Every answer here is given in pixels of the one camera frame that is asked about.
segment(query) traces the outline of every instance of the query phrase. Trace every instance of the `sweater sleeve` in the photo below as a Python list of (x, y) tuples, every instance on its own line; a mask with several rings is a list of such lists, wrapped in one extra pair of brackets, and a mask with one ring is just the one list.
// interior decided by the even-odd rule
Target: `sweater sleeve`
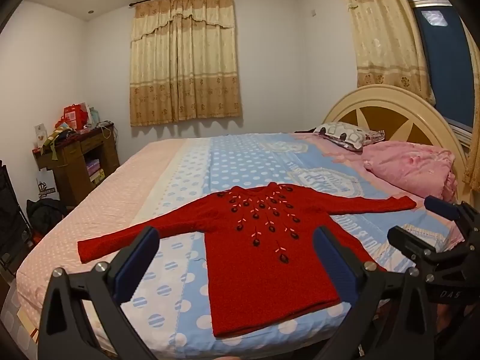
[(417, 206), (408, 196), (388, 199), (344, 198), (314, 191), (309, 196), (310, 206), (327, 211), (330, 215), (364, 214), (366, 212), (393, 212), (411, 210)]
[(193, 231), (208, 231), (208, 224), (217, 217), (218, 210), (211, 203), (212, 195), (184, 205), (168, 214), (150, 219), (125, 230), (102, 237), (78, 241), (80, 261), (85, 264), (130, 245), (147, 226), (157, 229), (160, 238), (168, 238)]

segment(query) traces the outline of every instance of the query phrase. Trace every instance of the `beige curtain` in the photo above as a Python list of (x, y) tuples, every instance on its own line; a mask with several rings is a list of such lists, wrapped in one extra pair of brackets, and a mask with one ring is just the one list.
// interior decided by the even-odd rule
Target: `beige curtain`
[(480, 192), (480, 51), (473, 40), (469, 30), (465, 29), (466, 40), (469, 43), (470, 56), (473, 68), (473, 83), (475, 86), (475, 118), (473, 122), (472, 142), (466, 162), (463, 181), (470, 187)]
[(348, 0), (358, 86), (390, 84), (435, 104), (422, 41), (408, 0)]
[(137, 5), (131, 36), (131, 125), (241, 114), (233, 1)]

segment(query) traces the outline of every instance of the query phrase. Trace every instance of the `metal knob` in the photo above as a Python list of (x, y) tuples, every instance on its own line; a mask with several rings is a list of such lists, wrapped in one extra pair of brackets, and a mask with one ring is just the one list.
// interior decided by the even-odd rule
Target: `metal knob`
[(62, 267), (55, 268), (52, 272), (52, 276), (54, 278), (59, 278), (62, 275), (63, 275), (63, 268)]
[(420, 271), (418, 270), (418, 268), (412, 267), (409, 269), (410, 276), (413, 276), (414, 278), (416, 278), (419, 274), (420, 274)]
[(363, 266), (369, 272), (373, 272), (375, 269), (377, 269), (377, 264), (373, 261), (367, 261), (363, 264)]
[(95, 265), (95, 270), (96, 270), (97, 272), (105, 272), (108, 268), (109, 268), (109, 263), (108, 263), (108, 262), (105, 262), (105, 261), (98, 262), (98, 263)]

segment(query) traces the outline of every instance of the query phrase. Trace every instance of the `red sweater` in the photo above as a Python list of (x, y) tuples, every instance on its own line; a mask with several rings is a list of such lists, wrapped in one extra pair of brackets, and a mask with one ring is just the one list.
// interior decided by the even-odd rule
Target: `red sweater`
[(311, 188), (267, 187), (213, 193), (117, 233), (78, 242), (83, 263), (129, 245), (145, 226), (166, 238), (202, 231), (208, 261), (208, 295), (215, 337), (239, 335), (339, 303), (315, 254), (313, 231), (326, 225), (364, 261), (362, 244), (329, 214), (412, 209), (408, 198), (343, 198)]

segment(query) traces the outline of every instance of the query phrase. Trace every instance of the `bed headboard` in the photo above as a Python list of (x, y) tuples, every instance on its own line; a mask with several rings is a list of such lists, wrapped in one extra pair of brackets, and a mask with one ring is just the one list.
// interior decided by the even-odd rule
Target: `bed headboard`
[(455, 155), (453, 173), (458, 181), (457, 199), (473, 202), (472, 191), (462, 179), (465, 153), (445, 119), (414, 93), (391, 85), (367, 85), (342, 98), (325, 122), (342, 121), (371, 130), (385, 131), (387, 140), (440, 146)]

